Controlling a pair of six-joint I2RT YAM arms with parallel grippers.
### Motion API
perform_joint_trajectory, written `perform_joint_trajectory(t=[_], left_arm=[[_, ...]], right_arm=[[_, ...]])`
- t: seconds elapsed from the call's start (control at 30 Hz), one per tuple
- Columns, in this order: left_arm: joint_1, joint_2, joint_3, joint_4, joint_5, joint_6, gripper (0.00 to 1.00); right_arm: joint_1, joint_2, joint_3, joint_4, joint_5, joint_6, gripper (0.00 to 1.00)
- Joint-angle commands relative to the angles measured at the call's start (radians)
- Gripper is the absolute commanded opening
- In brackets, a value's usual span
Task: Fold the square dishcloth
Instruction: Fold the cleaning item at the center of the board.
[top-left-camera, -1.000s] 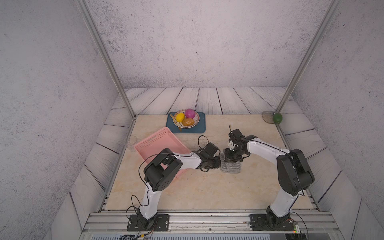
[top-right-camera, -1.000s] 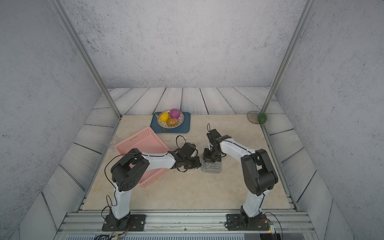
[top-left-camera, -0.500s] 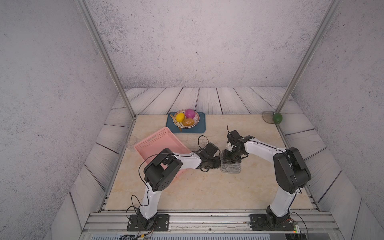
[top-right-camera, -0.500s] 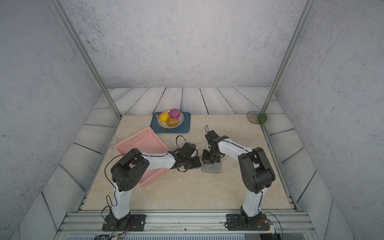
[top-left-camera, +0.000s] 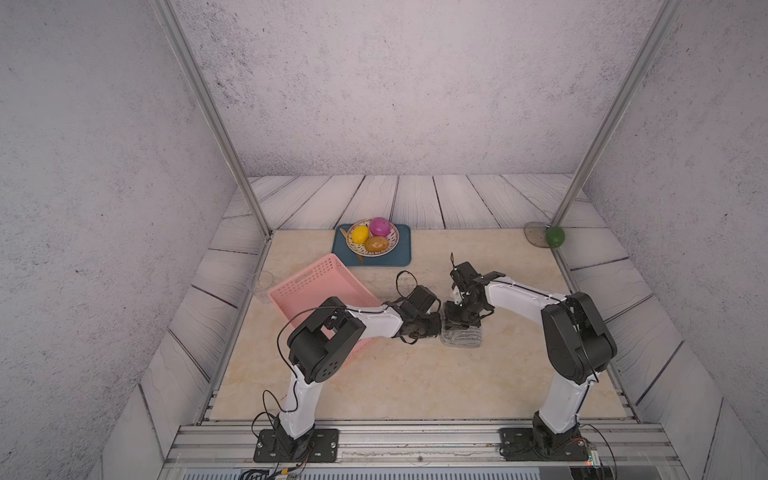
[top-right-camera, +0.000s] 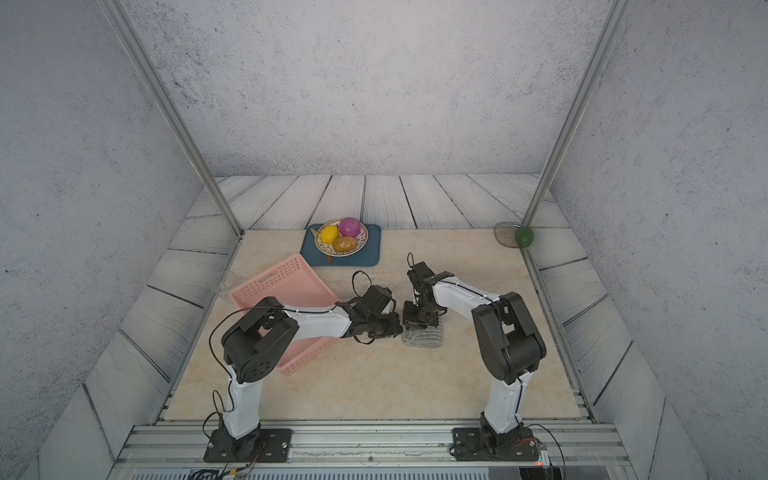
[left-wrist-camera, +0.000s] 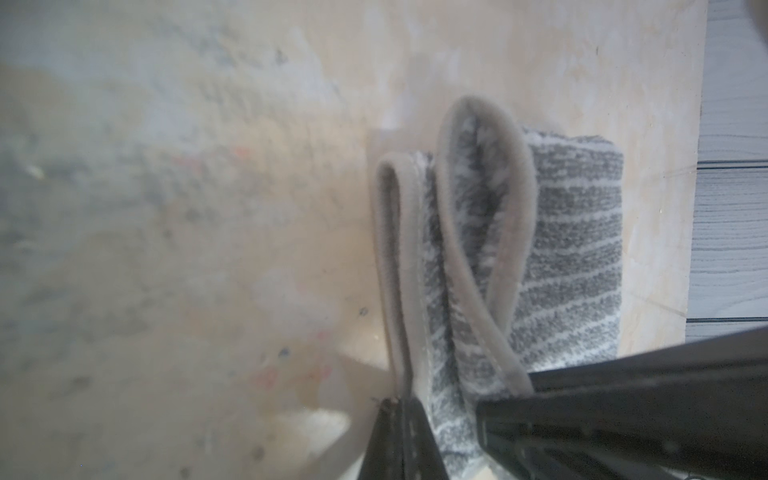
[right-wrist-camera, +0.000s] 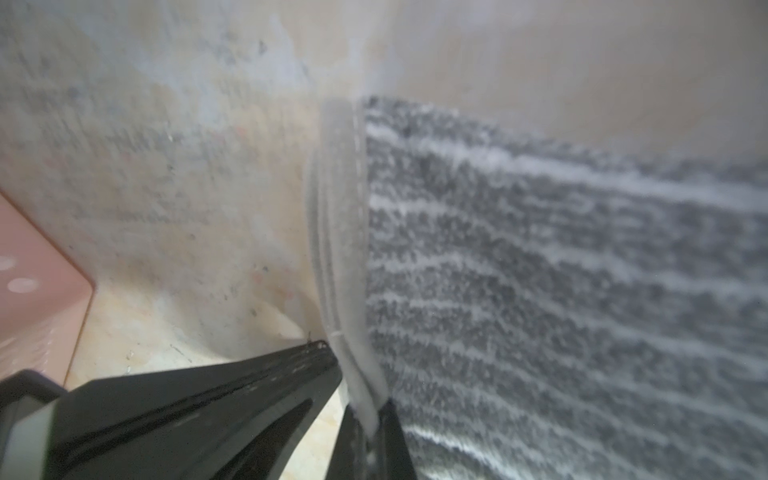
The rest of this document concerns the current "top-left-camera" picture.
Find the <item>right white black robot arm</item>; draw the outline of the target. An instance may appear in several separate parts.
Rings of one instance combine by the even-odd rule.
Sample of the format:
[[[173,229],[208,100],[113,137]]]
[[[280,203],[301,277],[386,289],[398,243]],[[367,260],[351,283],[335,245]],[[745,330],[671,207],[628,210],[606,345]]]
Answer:
[[[443,307],[440,340],[474,348],[482,320],[498,309],[523,316],[542,328],[554,369],[542,407],[531,428],[502,428],[500,455],[507,461],[583,461],[594,464],[579,425],[590,388],[616,356],[617,346],[591,297],[537,290],[500,272],[476,273],[469,264],[451,272],[453,299]]]

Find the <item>grey striped square dishcloth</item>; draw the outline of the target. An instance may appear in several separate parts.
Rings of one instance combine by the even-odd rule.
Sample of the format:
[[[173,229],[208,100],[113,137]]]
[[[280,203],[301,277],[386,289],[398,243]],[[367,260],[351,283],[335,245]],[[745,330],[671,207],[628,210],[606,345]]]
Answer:
[[[483,340],[480,327],[468,327],[466,329],[444,327],[439,338],[445,346],[466,349],[481,347]]]

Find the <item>pink plastic basket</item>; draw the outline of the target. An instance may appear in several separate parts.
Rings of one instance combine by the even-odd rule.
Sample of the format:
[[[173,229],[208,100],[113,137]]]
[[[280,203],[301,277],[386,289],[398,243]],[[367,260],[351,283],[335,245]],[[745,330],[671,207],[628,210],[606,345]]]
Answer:
[[[291,326],[291,332],[308,316],[307,309],[320,306],[329,297],[366,311],[380,311],[374,296],[333,253],[329,253],[269,291],[269,297]]]

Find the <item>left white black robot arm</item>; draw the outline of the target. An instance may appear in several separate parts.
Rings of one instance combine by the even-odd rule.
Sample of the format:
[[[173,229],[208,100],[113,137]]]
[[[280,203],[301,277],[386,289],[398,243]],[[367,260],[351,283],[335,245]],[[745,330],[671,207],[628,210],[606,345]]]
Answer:
[[[419,286],[409,295],[378,307],[350,306],[336,296],[300,313],[304,320],[288,336],[288,351],[279,350],[290,370],[286,398],[278,412],[263,413],[270,427],[259,432],[254,458],[307,460],[317,436],[316,409],[324,383],[334,376],[358,343],[375,338],[413,345],[439,335],[441,301]]]

